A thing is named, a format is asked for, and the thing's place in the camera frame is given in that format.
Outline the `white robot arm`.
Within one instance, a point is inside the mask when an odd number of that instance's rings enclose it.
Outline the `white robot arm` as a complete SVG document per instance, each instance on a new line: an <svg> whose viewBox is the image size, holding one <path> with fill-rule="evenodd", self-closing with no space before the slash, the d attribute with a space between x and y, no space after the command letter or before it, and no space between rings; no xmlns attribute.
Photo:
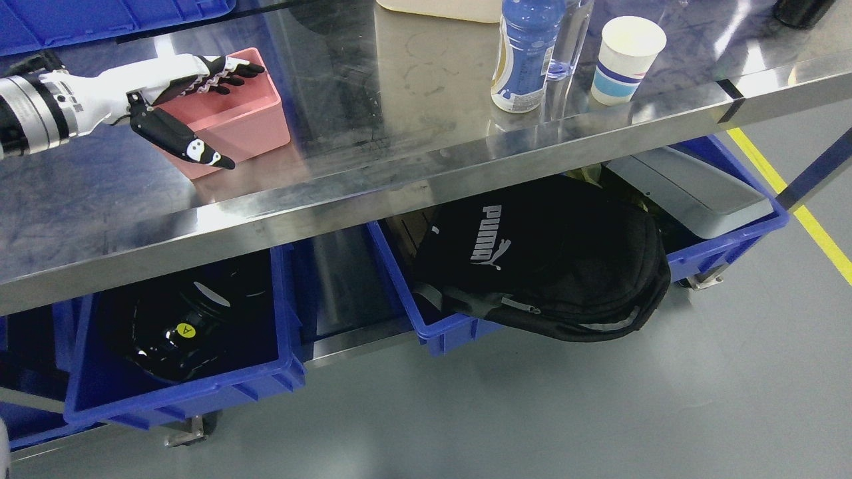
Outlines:
<svg viewBox="0 0 852 479"><path fill-rule="evenodd" d="M66 144L72 136L73 114L62 109L58 86L40 74L65 65L52 51L39 51L13 63L1 80L2 158L38 154Z"/></svg>

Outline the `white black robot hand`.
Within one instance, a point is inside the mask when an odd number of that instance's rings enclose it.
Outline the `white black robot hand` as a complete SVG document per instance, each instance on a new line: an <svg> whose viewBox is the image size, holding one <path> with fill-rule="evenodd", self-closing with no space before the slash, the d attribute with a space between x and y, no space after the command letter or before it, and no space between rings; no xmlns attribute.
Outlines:
<svg viewBox="0 0 852 479"><path fill-rule="evenodd" d="M246 79L265 73L256 63L236 57L179 54L104 70L93 78L59 70L40 73L55 86L55 100L70 107L70 136L86 136L102 124L129 124L131 130L179 160L232 170L236 164L160 106L197 93L230 94Z"/></svg>

